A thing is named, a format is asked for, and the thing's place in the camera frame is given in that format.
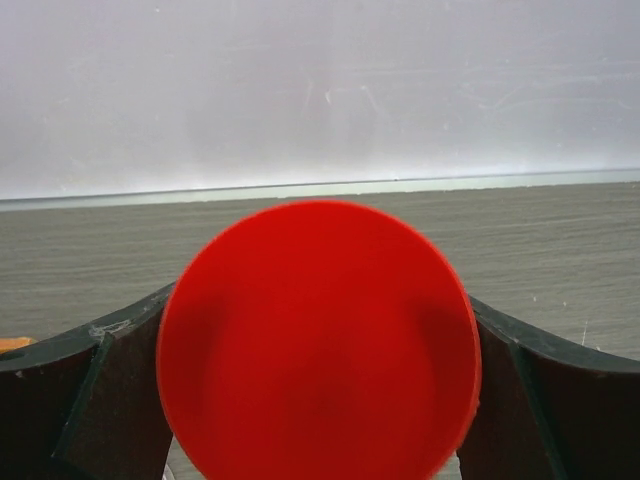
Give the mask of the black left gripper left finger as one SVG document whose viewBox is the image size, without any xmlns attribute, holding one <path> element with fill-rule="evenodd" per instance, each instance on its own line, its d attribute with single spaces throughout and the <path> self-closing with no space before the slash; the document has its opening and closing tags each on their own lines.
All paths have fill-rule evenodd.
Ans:
<svg viewBox="0 0 640 480">
<path fill-rule="evenodd" d="M 160 479 L 155 351 L 172 288 L 1 356 L 4 479 Z"/>
</svg>

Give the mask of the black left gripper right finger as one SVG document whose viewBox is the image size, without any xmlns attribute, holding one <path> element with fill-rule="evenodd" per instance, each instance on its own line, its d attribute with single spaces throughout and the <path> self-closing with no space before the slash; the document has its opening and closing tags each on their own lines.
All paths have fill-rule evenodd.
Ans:
<svg viewBox="0 0 640 480">
<path fill-rule="evenodd" d="M 457 451 L 462 478 L 638 478 L 638 361 L 471 305 L 482 386 Z"/>
</svg>

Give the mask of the red wine glass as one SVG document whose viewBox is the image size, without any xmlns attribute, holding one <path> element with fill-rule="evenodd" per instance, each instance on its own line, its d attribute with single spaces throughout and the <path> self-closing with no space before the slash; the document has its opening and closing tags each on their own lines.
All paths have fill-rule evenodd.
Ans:
<svg viewBox="0 0 640 480">
<path fill-rule="evenodd" d="M 217 235 L 163 312 L 162 406 L 208 479 L 429 479 L 479 405 L 469 297 L 404 222 L 336 200 Z"/>
</svg>

